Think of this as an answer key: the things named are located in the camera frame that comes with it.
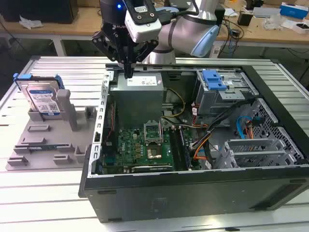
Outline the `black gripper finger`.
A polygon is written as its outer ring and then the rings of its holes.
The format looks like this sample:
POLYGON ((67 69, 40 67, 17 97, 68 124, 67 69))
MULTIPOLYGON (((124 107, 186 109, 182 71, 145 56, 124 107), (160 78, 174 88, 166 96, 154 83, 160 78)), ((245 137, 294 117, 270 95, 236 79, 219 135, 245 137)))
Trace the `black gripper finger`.
POLYGON ((127 77, 132 78, 134 67, 137 62, 142 62, 156 47, 158 40, 148 40, 135 43, 131 39, 127 46, 127 77))
POLYGON ((100 50, 111 61, 117 61, 118 66, 123 68, 125 78, 128 78, 128 60, 124 42, 117 30, 105 33, 104 30, 97 31, 91 38, 94 46, 100 50))

